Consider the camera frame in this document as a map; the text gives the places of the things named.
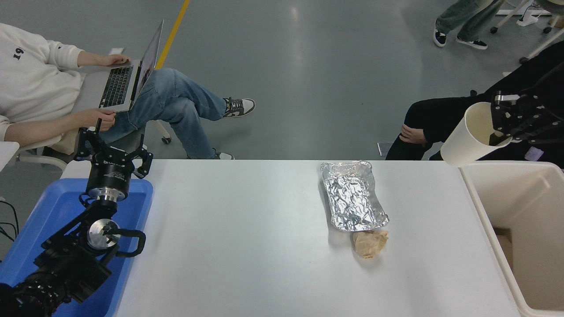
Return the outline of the bin-side person's hand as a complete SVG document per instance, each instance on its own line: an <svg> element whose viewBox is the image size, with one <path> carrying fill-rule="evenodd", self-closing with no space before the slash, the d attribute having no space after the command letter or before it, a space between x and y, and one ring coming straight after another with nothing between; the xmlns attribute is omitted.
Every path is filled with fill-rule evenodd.
<svg viewBox="0 0 564 317"><path fill-rule="evenodd" d="M406 124L401 125L399 139L404 143L419 144L425 146L428 141L423 129L410 128Z"/></svg>

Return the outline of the laptop person's right hand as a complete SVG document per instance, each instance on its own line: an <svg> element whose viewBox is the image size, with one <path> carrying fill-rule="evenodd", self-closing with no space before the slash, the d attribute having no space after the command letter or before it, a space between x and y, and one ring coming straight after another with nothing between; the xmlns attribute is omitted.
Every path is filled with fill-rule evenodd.
<svg viewBox="0 0 564 317"><path fill-rule="evenodd" d="M108 131L115 124L116 113L112 110L91 108L72 114L73 121L77 128L96 127L98 121L101 120L99 130L101 132Z"/></svg>

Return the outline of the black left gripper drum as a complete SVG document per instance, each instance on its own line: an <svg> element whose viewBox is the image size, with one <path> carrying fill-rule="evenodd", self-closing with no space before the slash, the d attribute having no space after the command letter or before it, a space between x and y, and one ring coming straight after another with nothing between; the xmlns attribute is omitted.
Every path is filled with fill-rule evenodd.
<svg viewBox="0 0 564 317"><path fill-rule="evenodd" d="M118 195L128 195L134 165L127 155L127 152L115 147L109 147L107 152L94 153L86 193L101 195L105 189L111 189Z"/></svg>

